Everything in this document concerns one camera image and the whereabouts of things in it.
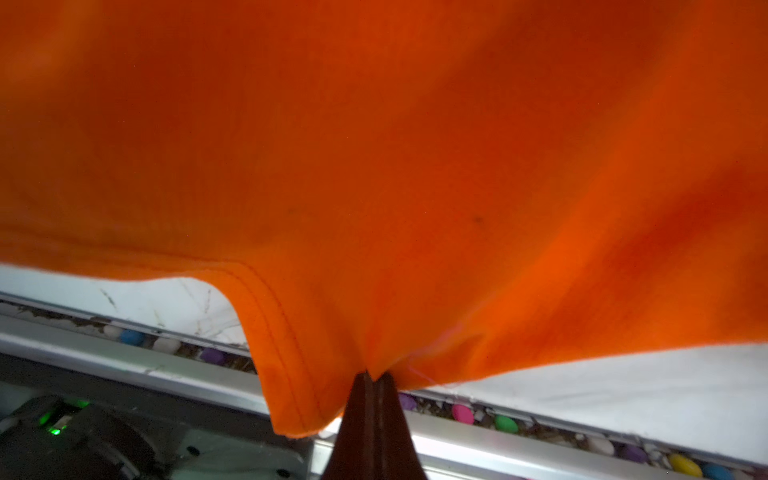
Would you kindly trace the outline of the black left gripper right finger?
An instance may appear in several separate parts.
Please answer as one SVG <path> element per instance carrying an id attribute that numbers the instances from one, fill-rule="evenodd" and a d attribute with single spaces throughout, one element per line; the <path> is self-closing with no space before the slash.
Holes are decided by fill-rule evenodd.
<path id="1" fill-rule="evenodd" d="M 374 478 L 427 479 L 389 373 L 374 383 Z"/>

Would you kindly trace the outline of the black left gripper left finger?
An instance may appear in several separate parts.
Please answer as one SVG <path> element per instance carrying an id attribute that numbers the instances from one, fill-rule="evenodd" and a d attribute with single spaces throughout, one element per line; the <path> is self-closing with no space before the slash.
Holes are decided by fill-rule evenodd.
<path id="1" fill-rule="evenodd" d="M 376 387 L 367 372 L 356 376 L 322 479 L 376 479 Z"/>

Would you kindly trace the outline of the orange t-shirt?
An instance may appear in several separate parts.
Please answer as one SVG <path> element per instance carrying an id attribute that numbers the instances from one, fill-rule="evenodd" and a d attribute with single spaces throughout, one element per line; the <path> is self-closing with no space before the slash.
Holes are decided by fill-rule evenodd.
<path id="1" fill-rule="evenodd" d="M 1 259 L 188 276 L 276 432 L 767 338 L 763 1 L 5 1 Z"/>

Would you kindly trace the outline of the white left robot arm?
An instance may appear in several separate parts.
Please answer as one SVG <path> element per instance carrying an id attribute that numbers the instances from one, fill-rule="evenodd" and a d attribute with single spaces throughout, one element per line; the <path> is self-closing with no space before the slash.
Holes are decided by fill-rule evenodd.
<path id="1" fill-rule="evenodd" d="M 165 479 L 170 469 L 136 430 L 98 407 L 70 418 L 29 402 L 1 432 L 4 479 Z M 325 479 L 423 479 L 389 374 L 355 377 Z"/>

